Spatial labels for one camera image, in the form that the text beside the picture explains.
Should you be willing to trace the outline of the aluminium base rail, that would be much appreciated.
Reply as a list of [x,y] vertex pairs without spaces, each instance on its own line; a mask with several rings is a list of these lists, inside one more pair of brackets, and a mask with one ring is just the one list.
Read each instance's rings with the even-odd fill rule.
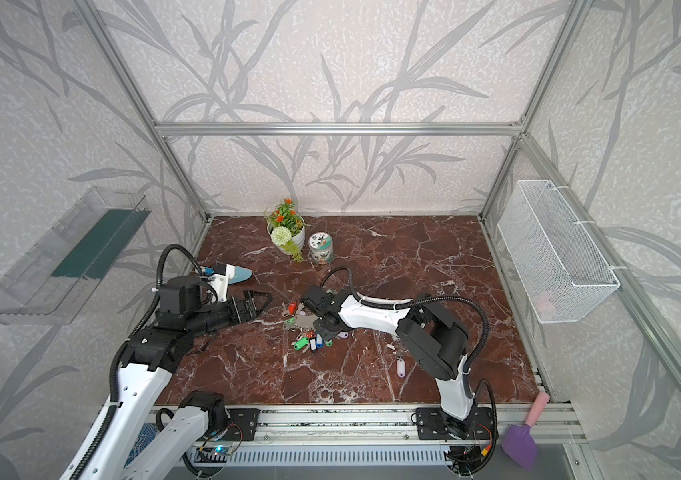
[[[426,404],[262,404],[228,405],[226,410],[246,434],[244,446],[310,445],[414,445],[418,443],[464,445],[486,443],[489,436],[476,425],[478,432],[467,439],[448,435],[426,440],[439,432],[427,419],[418,418],[416,409],[434,407]],[[496,429],[499,439],[511,426],[520,426],[531,408],[526,403],[498,403]],[[248,419],[238,413],[256,409],[258,415]],[[584,444],[586,435],[570,404],[550,403],[544,408],[530,435],[538,444]]]

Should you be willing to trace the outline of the keyring with coloured key tags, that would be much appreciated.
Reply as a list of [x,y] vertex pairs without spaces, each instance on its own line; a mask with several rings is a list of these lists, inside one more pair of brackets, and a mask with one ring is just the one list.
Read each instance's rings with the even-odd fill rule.
[[304,307],[304,304],[290,302],[284,305],[282,314],[284,314],[282,327],[296,334],[296,338],[292,341],[294,350],[306,352],[334,346],[332,340],[326,339],[316,332],[314,321],[318,320],[318,316],[310,313]]

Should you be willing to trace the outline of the lilac key tag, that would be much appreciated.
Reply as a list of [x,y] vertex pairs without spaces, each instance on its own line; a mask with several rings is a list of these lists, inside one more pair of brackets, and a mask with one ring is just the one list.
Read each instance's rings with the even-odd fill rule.
[[406,364],[402,357],[396,359],[396,375],[398,378],[404,378],[406,376]]

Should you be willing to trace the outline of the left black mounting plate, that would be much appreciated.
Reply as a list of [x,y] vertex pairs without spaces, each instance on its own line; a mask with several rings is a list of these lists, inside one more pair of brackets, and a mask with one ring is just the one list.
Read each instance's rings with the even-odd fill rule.
[[252,442],[258,429],[258,408],[228,408],[228,429],[220,440]]

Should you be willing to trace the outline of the clear plastic wall shelf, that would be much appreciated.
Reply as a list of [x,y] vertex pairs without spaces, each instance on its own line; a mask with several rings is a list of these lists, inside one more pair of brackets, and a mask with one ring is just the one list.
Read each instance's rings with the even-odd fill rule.
[[150,213],[143,193],[90,188],[0,278],[0,324],[72,323]]

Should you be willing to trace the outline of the light blue garden trowel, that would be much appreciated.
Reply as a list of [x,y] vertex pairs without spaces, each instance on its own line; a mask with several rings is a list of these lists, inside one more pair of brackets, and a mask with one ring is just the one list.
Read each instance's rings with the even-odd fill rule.
[[208,277],[221,277],[231,284],[244,282],[252,277],[252,270],[232,264],[216,263],[212,267],[204,268],[204,270],[206,270]]

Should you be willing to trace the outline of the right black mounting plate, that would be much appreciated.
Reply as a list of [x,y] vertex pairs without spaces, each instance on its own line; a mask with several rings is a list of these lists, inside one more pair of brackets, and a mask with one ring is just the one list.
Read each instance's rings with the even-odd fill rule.
[[414,423],[419,440],[491,441],[496,418],[491,407],[473,406],[464,420],[456,420],[438,407],[416,408]]

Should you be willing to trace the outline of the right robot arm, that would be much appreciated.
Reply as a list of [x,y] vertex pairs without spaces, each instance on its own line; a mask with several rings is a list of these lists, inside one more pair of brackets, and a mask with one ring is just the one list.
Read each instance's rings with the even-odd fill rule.
[[416,365],[432,377],[439,393],[437,407],[418,407],[414,414],[421,441],[497,438],[494,394],[486,380],[490,406],[480,407],[470,385],[473,362],[489,339],[490,321],[481,306],[455,295],[421,294],[408,300],[383,300],[359,294],[353,285],[331,292],[312,285],[300,302],[316,316],[314,331],[324,340],[341,332],[367,329],[399,339]]

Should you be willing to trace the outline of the black mounting plate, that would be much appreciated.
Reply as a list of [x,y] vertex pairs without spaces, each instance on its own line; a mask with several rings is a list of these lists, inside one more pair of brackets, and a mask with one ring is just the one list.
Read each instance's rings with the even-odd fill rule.
[[220,440],[252,442],[258,429],[258,408],[228,408],[228,429]]
[[456,420],[438,407],[416,408],[414,423],[419,440],[491,441],[496,418],[491,407],[473,406],[464,420]]

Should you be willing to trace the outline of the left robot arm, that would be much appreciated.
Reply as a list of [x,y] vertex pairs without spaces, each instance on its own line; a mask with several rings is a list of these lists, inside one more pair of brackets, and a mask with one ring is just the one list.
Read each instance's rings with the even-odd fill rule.
[[[250,270],[232,264],[202,267],[184,246],[164,248],[152,303],[114,354],[108,399],[62,478],[162,479],[198,439],[228,432],[224,398],[194,392],[154,440],[136,457],[130,456],[148,413],[196,338],[250,322],[272,302],[266,292],[246,290],[240,298],[228,293],[230,285],[250,277]],[[264,304],[258,305],[258,298]]]

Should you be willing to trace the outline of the round printed tin can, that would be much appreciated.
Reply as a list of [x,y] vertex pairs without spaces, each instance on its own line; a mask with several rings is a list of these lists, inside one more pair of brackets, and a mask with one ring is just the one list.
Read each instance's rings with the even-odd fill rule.
[[326,232],[316,232],[308,238],[310,261],[316,265],[328,265],[334,260],[334,240]]

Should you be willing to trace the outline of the potted artificial flower plant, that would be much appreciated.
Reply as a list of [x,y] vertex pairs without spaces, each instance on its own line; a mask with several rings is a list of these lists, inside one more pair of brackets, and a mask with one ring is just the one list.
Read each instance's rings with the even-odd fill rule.
[[272,244],[282,253],[290,256],[293,262],[304,261],[302,248],[306,239],[306,222],[296,210],[296,202],[284,198],[280,204],[266,211],[266,231]]

